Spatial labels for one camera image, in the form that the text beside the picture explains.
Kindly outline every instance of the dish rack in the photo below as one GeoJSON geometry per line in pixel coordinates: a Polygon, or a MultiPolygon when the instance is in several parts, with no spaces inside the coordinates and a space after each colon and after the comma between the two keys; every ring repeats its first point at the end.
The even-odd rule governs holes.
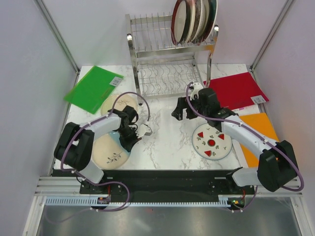
{"type": "Polygon", "coordinates": [[[172,15],[130,18],[126,15],[127,41],[136,92],[146,99],[185,94],[187,84],[203,85],[195,53],[209,51],[206,87],[210,84],[211,63],[219,27],[202,42],[174,45],[171,39],[172,15]]]}

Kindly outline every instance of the white marble countertop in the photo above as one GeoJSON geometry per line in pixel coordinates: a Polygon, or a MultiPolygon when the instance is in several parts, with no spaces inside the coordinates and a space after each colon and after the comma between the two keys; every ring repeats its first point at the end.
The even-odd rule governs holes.
{"type": "MultiPolygon", "coordinates": [[[[201,77],[206,80],[206,65],[198,65],[201,77]]],[[[83,66],[79,80],[92,68],[83,66]]],[[[101,66],[106,70],[124,75],[124,79],[112,94],[126,91],[135,91],[135,83],[131,66],[101,66]]],[[[247,72],[245,64],[214,64],[212,79],[247,72]]],[[[245,165],[244,156],[239,144],[233,141],[231,152],[225,158],[212,161],[199,156],[192,144],[193,131],[201,124],[206,123],[202,118],[177,121],[171,116],[177,104],[177,97],[149,99],[151,109],[151,128],[153,134],[144,136],[132,149],[126,163],[119,169],[124,170],[199,170],[199,169],[235,169],[245,165]]],[[[139,106],[139,116],[144,120],[147,117],[145,105],[139,106]]],[[[259,113],[257,105],[246,107],[237,111],[239,115],[259,113]]],[[[67,122],[85,123],[100,117],[100,110],[90,114],[81,108],[71,105],[67,122]]],[[[60,161],[56,160],[55,169],[60,169],[60,161]]]]}

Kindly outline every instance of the cutting board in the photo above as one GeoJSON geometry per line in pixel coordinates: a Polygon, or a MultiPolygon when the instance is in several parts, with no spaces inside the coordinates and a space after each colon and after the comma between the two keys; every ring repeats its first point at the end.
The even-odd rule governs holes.
{"type": "MultiPolygon", "coordinates": [[[[242,121],[257,130],[258,132],[266,135],[267,137],[279,141],[272,124],[267,117],[266,113],[259,113],[240,117],[242,121]]],[[[258,158],[254,156],[246,147],[241,145],[248,167],[257,167],[258,158]]]]}

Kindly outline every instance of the ceramic plate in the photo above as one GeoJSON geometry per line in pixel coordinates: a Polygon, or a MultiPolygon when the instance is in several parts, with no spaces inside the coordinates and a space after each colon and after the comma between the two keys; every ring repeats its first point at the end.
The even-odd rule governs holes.
{"type": "MultiPolygon", "coordinates": [[[[105,115],[108,112],[108,110],[112,109],[114,101],[117,97],[118,95],[109,96],[103,102],[100,108],[100,113],[102,116],[105,115]]],[[[115,105],[115,109],[118,111],[122,111],[127,105],[133,107],[136,110],[136,112],[138,111],[137,101],[133,99],[131,96],[129,96],[128,94],[125,94],[121,98],[119,98],[119,100],[117,101],[115,105]]]]}
{"type": "Polygon", "coordinates": [[[184,28],[186,22],[186,1],[185,0],[177,0],[173,16],[172,16],[172,25],[171,25],[171,33],[172,33],[172,41],[176,45],[178,44],[183,36],[184,28]]]}
{"type": "Polygon", "coordinates": [[[193,132],[192,145],[200,156],[220,160],[230,153],[232,139],[210,125],[203,124],[193,132]]]}
{"type": "Polygon", "coordinates": [[[180,43],[184,43],[185,40],[187,39],[187,35],[188,35],[189,27],[190,27],[190,6],[187,1],[185,2],[186,2],[186,21],[185,21],[183,36],[181,38],[180,43]]]}
{"type": "Polygon", "coordinates": [[[201,0],[195,0],[195,21],[192,29],[192,33],[190,36],[190,40],[192,41],[197,33],[199,22],[201,17],[201,0]]]}
{"type": "Polygon", "coordinates": [[[119,133],[110,132],[98,138],[92,149],[92,161],[103,170],[112,170],[123,165],[129,158],[120,144],[119,133]]]}
{"type": "Polygon", "coordinates": [[[195,16],[196,16],[196,3],[195,0],[187,0],[189,6],[190,6],[190,26],[189,26],[189,30],[188,30],[188,34],[187,37],[185,39],[185,42],[189,42],[191,35],[192,35],[192,31],[193,31],[193,26],[195,24],[195,16]]]}
{"type": "Polygon", "coordinates": [[[203,25],[205,23],[205,17],[206,17],[206,7],[204,5],[204,0],[197,0],[197,2],[198,2],[198,4],[197,4],[198,11],[196,10],[196,13],[200,12],[200,15],[199,15],[198,19],[195,20],[195,27],[194,28],[196,28],[196,32],[195,32],[194,37],[192,38],[192,41],[194,41],[198,37],[198,35],[200,34],[200,32],[203,28],[203,25]]]}
{"type": "Polygon", "coordinates": [[[210,19],[211,19],[209,17],[210,16],[210,0],[202,0],[202,1],[203,1],[204,6],[205,6],[205,20],[203,22],[202,29],[198,34],[198,38],[203,35],[203,33],[206,29],[207,23],[208,23],[208,21],[210,22],[210,19]]]}
{"type": "Polygon", "coordinates": [[[199,42],[205,41],[215,27],[215,22],[217,19],[218,12],[218,1],[217,0],[208,0],[210,6],[209,18],[203,34],[197,39],[199,42]]]}

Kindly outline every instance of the label sticker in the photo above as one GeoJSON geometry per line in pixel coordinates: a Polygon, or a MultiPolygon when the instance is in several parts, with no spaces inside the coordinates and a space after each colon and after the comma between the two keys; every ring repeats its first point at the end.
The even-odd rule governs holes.
{"type": "Polygon", "coordinates": [[[260,103],[264,103],[266,102],[266,100],[264,99],[263,96],[259,95],[259,96],[255,96],[255,97],[251,97],[252,101],[254,102],[254,104],[260,104],[260,103]]]}
{"type": "Polygon", "coordinates": [[[114,77],[112,82],[110,82],[109,84],[112,85],[112,86],[115,86],[117,87],[117,85],[121,82],[122,78],[119,78],[119,77],[114,77]]]}

